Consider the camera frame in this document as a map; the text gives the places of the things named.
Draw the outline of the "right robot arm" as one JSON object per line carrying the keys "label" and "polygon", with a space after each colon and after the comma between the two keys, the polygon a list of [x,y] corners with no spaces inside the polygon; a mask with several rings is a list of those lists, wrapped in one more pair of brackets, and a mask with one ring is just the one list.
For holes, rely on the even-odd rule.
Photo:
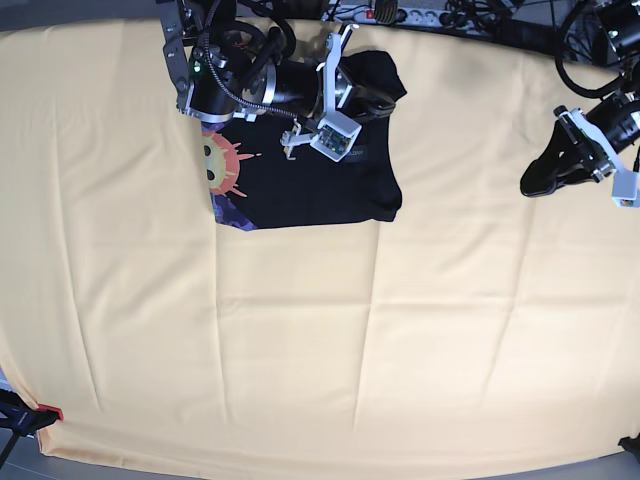
{"label": "right robot arm", "polygon": [[331,110],[367,122],[393,112],[395,94],[369,70],[379,52],[343,55],[355,24],[329,33],[319,57],[296,60],[287,20],[254,1],[246,5],[272,21],[268,31],[238,20],[235,1],[157,2],[181,113],[224,124],[263,114],[316,123]]}

